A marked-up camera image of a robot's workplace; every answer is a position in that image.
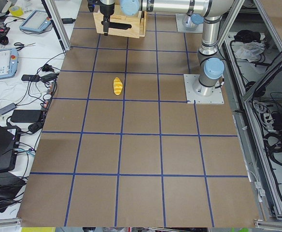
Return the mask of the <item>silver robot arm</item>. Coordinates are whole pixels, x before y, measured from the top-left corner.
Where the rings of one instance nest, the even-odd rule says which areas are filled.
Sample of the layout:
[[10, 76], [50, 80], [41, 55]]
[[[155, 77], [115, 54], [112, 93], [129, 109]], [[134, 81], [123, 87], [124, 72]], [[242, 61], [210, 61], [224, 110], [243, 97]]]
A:
[[[202, 17], [221, 16], [233, 4], [232, 0], [121, 0], [120, 7], [124, 14], [135, 15], [139, 11], [193, 13]], [[98, 5], [103, 15], [103, 34], [107, 36], [111, 28], [111, 15], [114, 14], [115, 1], [88, 1], [88, 5]]]
[[215, 55], [218, 52], [217, 39], [221, 17], [205, 17], [201, 45], [198, 49], [201, 74], [195, 83], [195, 90], [201, 96], [210, 96], [217, 81], [222, 77], [225, 66]]

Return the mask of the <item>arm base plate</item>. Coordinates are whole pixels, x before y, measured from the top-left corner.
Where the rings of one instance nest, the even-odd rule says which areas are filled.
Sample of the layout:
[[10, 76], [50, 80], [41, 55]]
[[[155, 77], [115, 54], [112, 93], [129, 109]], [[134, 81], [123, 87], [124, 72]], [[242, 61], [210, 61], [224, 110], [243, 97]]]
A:
[[215, 86], [205, 87], [199, 82], [199, 74], [184, 74], [183, 77], [188, 104], [224, 104], [219, 80]]
[[176, 14], [177, 32], [181, 33], [198, 33], [203, 32], [204, 18], [199, 14]]

